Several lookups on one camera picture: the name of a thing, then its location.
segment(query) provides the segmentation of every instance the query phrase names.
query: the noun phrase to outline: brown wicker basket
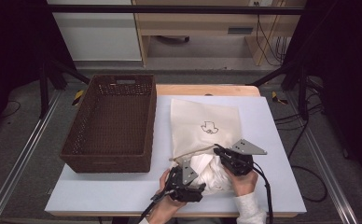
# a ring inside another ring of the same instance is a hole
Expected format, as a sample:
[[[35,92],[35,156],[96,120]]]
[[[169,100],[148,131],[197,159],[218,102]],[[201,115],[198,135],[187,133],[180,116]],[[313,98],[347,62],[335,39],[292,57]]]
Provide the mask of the brown wicker basket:
[[[156,102],[151,75],[94,76],[61,159],[77,173],[149,172]]]

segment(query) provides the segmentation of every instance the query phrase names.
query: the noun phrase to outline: white wall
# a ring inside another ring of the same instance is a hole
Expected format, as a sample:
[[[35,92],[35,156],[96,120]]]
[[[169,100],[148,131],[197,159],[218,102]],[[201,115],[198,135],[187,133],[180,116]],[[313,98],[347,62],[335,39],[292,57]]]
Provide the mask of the white wall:
[[[48,0],[48,4],[130,5],[130,0]],[[53,13],[74,61],[141,61],[132,13]]]

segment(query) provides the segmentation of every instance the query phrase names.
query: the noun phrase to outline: hand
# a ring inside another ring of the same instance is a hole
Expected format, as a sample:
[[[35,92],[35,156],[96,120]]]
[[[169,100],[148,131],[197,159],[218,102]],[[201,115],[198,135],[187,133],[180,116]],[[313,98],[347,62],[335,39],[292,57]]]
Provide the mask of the hand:
[[[161,192],[164,189],[166,177],[169,173],[170,170],[167,169],[160,177],[160,189],[157,191],[157,193]],[[149,224],[163,224],[170,220],[170,218],[173,217],[178,209],[185,206],[186,204],[187,203],[174,201],[169,195],[167,195],[152,208],[151,214],[146,219],[148,220]]]
[[[251,171],[247,175],[235,176],[225,166],[224,170],[230,176],[230,181],[237,197],[254,192],[258,181],[258,174],[255,171]]]

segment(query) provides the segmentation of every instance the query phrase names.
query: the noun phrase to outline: printed logo on bag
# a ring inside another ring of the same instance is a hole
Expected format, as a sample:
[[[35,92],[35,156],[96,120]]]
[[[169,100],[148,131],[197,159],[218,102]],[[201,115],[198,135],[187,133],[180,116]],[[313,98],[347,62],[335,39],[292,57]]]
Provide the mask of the printed logo on bag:
[[[218,128],[216,128],[216,125],[212,121],[205,121],[204,125],[201,125],[202,130],[206,133],[217,133]]]

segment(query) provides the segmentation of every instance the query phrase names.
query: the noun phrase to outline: white tabletop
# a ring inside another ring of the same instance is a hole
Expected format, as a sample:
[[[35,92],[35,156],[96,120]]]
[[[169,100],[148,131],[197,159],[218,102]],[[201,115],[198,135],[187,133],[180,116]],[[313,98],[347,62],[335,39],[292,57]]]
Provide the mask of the white tabletop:
[[[287,160],[266,98],[248,96],[158,96],[151,170],[138,174],[76,174],[65,165],[45,211],[54,216],[139,216],[159,188],[159,177],[171,163],[171,99],[212,105],[238,106],[243,138],[268,152],[254,156],[271,184],[272,208],[276,216],[305,213],[306,207]],[[264,181],[259,177],[256,194],[268,211]],[[177,217],[235,217],[237,208],[231,192],[206,195],[189,203]]]

